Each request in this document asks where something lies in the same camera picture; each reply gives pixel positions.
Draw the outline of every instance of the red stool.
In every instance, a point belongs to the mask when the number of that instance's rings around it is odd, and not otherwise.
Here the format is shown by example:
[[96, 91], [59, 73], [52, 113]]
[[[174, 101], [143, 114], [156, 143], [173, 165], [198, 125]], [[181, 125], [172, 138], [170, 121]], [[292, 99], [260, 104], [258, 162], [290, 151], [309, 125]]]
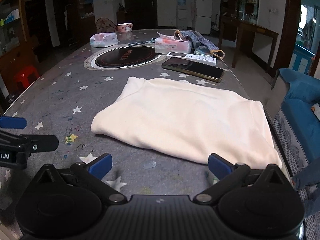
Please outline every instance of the red stool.
[[15, 76], [14, 81], [17, 83], [18, 89], [24, 91], [27, 89], [34, 81], [39, 78], [38, 71], [33, 66], [26, 66], [20, 70]]

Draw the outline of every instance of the hello kitty bowl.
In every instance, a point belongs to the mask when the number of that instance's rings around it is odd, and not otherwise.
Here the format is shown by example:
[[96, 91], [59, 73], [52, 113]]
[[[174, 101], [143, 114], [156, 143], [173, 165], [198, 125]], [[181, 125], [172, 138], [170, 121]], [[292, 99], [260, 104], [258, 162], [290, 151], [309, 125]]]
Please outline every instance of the hello kitty bowl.
[[117, 27], [118, 27], [118, 31], [120, 33], [129, 33], [129, 32], [132, 32], [132, 26], [133, 26], [133, 23], [122, 23], [122, 24], [118, 24]]

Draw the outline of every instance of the folded white shirt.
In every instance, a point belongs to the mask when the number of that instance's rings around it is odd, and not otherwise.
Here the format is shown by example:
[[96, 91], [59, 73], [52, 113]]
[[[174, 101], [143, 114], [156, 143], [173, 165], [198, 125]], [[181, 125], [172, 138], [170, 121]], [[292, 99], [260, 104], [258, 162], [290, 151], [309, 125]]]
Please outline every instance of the folded white shirt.
[[260, 102], [185, 81], [129, 77], [91, 131], [197, 163], [216, 153], [253, 169], [282, 167]]

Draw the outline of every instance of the white remote control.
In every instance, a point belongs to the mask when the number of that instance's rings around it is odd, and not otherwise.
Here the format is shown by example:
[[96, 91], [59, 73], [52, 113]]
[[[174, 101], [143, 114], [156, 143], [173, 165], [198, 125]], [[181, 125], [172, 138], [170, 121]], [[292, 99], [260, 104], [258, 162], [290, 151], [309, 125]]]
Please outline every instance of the white remote control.
[[203, 63], [203, 64], [210, 65], [210, 66], [215, 66], [217, 63], [217, 59], [214, 57], [195, 55], [195, 54], [169, 52], [167, 54], [167, 59], [172, 58], [172, 57], [183, 58], [183, 59]]

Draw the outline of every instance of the white refrigerator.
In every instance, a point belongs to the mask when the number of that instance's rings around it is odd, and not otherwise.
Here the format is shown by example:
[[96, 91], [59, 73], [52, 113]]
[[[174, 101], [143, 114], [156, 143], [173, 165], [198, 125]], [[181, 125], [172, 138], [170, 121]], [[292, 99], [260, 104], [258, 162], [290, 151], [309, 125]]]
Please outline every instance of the white refrigerator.
[[202, 34], [210, 34], [211, 16], [212, 16], [212, 0], [195, 0], [195, 4], [196, 4], [195, 30]]

